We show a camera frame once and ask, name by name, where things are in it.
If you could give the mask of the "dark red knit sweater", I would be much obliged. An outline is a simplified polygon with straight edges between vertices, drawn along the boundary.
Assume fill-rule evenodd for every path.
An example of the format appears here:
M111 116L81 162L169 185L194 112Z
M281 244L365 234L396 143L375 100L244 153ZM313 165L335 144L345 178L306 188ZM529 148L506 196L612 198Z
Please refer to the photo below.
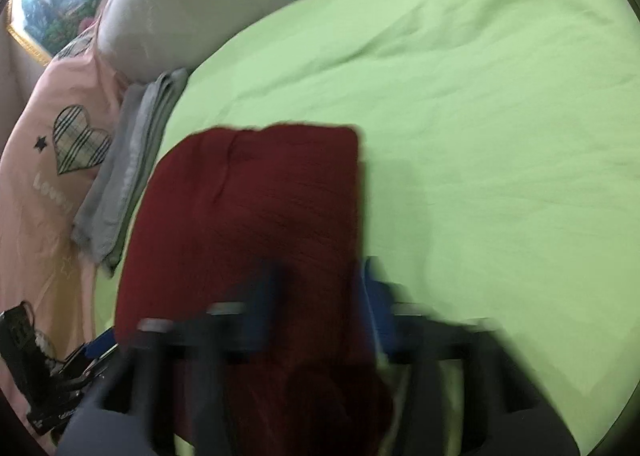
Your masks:
M359 144L349 127L190 135L154 169L129 239L115 336L239 299L272 268L267 340L221 365L237 455L374 455L393 419L357 302Z

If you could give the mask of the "pink heart-patterned bedding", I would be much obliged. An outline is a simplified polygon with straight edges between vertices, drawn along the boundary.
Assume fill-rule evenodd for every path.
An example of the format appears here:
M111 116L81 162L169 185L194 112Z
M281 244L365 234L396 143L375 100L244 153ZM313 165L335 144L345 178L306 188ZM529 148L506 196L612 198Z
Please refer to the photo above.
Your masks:
M94 337L96 265L73 220L113 141L128 83L92 25L51 60L1 155L1 307L32 305L58 358Z

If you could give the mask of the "folded grey garment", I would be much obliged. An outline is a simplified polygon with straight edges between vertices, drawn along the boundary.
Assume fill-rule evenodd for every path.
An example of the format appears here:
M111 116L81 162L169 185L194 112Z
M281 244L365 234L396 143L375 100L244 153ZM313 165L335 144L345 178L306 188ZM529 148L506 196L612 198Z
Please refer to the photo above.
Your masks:
M135 83L122 100L113 142L74 217L72 239L112 275L124 254L129 222L151 175L167 121L189 80L184 68Z

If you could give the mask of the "light green bed sheet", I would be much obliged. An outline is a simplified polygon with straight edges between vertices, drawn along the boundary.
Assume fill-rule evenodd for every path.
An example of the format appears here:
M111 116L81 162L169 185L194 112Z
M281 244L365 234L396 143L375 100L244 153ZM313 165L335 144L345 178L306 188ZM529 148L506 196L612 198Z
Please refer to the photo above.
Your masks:
M639 379L639 23L626 0L300 0L192 74L190 135L358 136L359 266L496 325L588 454Z

